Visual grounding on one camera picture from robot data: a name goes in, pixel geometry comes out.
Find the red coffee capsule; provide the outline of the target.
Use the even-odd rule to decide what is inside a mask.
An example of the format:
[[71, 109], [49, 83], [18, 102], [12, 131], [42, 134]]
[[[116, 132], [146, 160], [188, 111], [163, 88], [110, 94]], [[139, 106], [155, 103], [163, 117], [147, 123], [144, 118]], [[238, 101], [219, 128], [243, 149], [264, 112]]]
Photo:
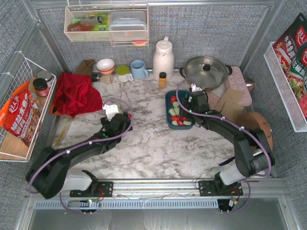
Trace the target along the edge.
[[174, 102], [177, 101], [177, 97], [176, 96], [171, 96], [171, 100], [170, 100], [170, 103], [173, 104]]

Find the teal storage basket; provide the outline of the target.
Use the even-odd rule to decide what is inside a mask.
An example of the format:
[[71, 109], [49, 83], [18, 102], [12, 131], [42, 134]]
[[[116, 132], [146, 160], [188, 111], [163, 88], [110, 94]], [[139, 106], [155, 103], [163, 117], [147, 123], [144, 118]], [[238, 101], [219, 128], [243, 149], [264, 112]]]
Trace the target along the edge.
[[[166, 112], [166, 122], [170, 129], [172, 130], [188, 130], [194, 126], [194, 121], [183, 115], [183, 110], [178, 103], [178, 100], [173, 104], [170, 103], [171, 96], [176, 96], [176, 90], [172, 90], [165, 95], [165, 112]], [[172, 125], [172, 121], [177, 121], [178, 126]]]

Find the brown cardboard sheet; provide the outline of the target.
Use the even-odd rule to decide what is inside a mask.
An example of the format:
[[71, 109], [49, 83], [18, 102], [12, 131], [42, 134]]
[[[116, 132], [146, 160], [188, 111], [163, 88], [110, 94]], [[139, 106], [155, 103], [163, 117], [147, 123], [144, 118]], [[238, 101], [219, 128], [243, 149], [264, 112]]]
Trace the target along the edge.
[[217, 103], [217, 105], [215, 106], [215, 108], [221, 111], [226, 102], [238, 104], [243, 96], [244, 96], [243, 92], [238, 91], [236, 89], [228, 88], [226, 92], [223, 94], [222, 98]]
[[242, 114], [243, 109], [243, 106], [231, 102], [226, 102], [221, 111], [221, 114], [228, 120], [235, 122], [240, 114]]

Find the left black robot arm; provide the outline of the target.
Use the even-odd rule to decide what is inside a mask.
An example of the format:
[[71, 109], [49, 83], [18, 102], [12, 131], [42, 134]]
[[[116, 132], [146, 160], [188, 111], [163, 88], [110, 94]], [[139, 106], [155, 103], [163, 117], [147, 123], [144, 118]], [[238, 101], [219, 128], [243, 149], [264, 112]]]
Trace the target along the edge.
[[83, 142], [61, 149], [44, 148], [26, 175], [28, 191], [31, 193], [31, 188], [34, 188], [44, 198], [53, 198], [62, 190], [72, 166], [110, 151], [121, 142], [124, 134], [132, 130], [131, 119], [126, 112], [115, 114], [110, 121], [102, 118], [101, 124], [101, 129]]

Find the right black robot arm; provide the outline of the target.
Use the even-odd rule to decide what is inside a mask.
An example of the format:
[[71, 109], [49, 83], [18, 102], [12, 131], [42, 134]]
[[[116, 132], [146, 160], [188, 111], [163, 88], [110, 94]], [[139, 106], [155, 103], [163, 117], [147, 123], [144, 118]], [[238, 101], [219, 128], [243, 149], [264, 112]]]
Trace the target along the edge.
[[271, 172], [275, 159], [262, 129], [239, 126], [220, 112], [210, 110], [207, 96], [202, 91], [187, 94], [181, 102], [185, 117], [221, 135], [234, 146], [235, 164], [214, 176], [213, 184], [218, 193], [261, 171]]

